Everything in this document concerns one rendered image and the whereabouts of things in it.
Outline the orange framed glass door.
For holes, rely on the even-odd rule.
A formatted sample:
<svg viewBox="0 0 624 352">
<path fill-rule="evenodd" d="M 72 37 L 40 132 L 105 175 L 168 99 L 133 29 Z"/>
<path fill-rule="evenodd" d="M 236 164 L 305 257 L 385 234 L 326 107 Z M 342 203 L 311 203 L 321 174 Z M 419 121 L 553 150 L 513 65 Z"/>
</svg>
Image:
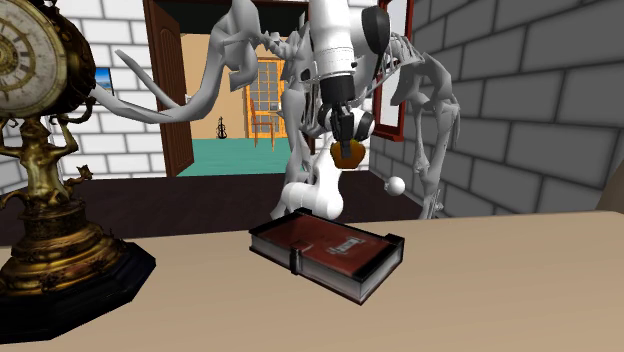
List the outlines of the orange framed glass door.
<svg viewBox="0 0 624 352">
<path fill-rule="evenodd" d="M 270 110 L 275 117 L 275 138 L 285 138 L 286 132 L 282 118 L 277 114 L 281 110 L 281 95 L 284 90 L 284 82 L 280 79 L 284 61 L 277 58 L 260 58 L 258 61 L 257 78 L 245 87 L 245 113 L 247 117 L 247 136 L 253 138 L 250 133 L 250 100 L 254 100 L 259 106 L 257 112 Z M 261 134 L 260 138 L 269 138 Z"/>
</svg>

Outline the red book with black corners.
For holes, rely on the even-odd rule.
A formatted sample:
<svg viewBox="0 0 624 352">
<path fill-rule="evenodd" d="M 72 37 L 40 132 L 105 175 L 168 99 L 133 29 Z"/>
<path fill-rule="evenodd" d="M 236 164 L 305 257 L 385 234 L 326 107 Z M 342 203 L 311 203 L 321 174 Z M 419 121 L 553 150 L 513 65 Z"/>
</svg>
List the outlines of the red book with black corners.
<svg viewBox="0 0 624 352">
<path fill-rule="evenodd" d="M 405 239 L 312 214 L 305 208 L 249 231 L 249 250 L 358 305 L 402 263 Z"/>
</svg>

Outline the orange rounded object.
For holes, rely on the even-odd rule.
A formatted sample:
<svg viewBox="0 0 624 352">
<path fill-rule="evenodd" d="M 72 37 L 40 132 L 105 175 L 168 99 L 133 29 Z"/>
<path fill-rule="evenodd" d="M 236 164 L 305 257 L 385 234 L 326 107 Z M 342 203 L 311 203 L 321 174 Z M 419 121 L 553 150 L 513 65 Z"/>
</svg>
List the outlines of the orange rounded object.
<svg viewBox="0 0 624 352">
<path fill-rule="evenodd" d="M 341 144 L 339 142 L 334 142 L 330 147 L 330 154 L 338 169 L 356 169 L 366 155 L 366 147 L 362 143 L 352 139 L 350 141 L 350 156 L 343 157 Z"/>
</svg>

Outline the orange wooden chair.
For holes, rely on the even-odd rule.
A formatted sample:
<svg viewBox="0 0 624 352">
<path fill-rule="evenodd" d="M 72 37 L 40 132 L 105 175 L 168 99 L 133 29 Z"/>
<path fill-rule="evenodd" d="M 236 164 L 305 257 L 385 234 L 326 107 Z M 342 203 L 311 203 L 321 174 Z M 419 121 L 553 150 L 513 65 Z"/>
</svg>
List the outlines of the orange wooden chair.
<svg viewBox="0 0 624 352">
<path fill-rule="evenodd" d="M 259 106 L 254 100 L 250 100 L 250 133 L 254 139 L 254 146 L 258 145 L 260 135 L 266 134 L 271 141 L 271 149 L 275 150 L 275 117 L 270 110 L 257 112 Z"/>
</svg>

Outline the white ball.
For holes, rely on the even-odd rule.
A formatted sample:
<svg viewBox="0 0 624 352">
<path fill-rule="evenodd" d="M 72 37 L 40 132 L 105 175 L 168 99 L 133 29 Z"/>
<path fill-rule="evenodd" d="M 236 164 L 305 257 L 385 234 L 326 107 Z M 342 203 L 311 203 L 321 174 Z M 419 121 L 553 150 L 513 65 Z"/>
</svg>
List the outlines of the white ball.
<svg viewBox="0 0 624 352">
<path fill-rule="evenodd" d="M 390 196 L 399 196 L 402 195 L 405 191 L 405 182 L 402 178 L 397 176 L 389 177 L 384 183 L 384 190 Z"/>
</svg>

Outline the grey mammoth skeleton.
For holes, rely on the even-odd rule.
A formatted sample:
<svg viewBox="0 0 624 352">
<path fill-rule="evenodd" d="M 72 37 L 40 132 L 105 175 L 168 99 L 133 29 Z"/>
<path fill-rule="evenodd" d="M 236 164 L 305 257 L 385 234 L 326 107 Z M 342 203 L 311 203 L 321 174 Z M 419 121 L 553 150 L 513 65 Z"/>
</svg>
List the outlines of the grey mammoth skeleton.
<svg viewBox="0 0 624 352">
<path fill-rule="evenodd" d="M 257 78 L 256 47 L 264 45 L 280 58 L 274 52 L 272 43 L 287 40 L 281 39 L 279 33 L 261 30 L 258 10 L 251 0 L 232 0 L 229 11 L 211 31 L 200 88 L 185 104 L 174 102 L 123 51 L 119 51 L 118 56 L 165 105 L 165 110 L 157 112 L 122 101 L 101 86 L 96 86 L 92 95 L 112 113 L 136 121 L 156 124 L 199 120 L 211 111 L 225 68 L 230 70 L 231 90 L 248 86 Z M 366 96 L 393 74 L 399 76 L 399 83 L 391 98 L 392 105 L 409 102 L 415 110 L 417 122 L 422 120 L 421 114 L 425 111 L 433 113 L 437 121 L 438 135 L 433 154 L 426 156 L 424 148 L 417 147 L 413 166 L 424 190 L 420 216 L 430 219 L 443 208 L 439 199 L 439 182 L 449 139 L 459 133 L 460 105 L 452 91 L 450 73 L 429 54 L 418 52 L 407 37 L 392 32 L 390 23 L 389 44 L 384 50 L 375 79 L 366 90 Z M 371 113 L 364 106 L 365 98 L 362 107 Z"/>
</svg>

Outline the blue wall picture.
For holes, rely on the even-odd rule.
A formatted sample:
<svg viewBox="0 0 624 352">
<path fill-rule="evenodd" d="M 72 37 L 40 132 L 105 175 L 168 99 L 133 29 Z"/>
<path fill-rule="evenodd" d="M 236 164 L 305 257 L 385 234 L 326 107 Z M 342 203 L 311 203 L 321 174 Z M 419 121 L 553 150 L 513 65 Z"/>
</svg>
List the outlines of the blue wall picture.
<svg viewBox="0 0 624 352">
<path fill-rule="evenodd" d="M 95 71 L 96 83 L 111 94 L 114 94 L 112 76 L 108 67 L 97 67 Z"/>
</svg>

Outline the ornate brass mantel clock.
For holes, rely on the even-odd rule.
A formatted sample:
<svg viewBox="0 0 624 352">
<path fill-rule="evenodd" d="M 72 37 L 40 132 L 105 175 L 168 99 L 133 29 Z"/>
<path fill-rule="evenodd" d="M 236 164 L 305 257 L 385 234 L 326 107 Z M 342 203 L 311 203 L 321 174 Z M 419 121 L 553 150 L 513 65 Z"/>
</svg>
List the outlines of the ornate brass mantel clock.
<svg viewBox="0 0 624 352">
<path fill-rule="evenodd" d="M 25 234 L 0 268 L 0 344 L 53 339 L 131 302 L 153 256 L 88 221 L 58 162 L 78 144 L 68 126 L 89 120 L 96 66 L 89 44 L 56 0 L 0 0 L 0 155 L 26 169 L 18 198 Z"/>
</svg>

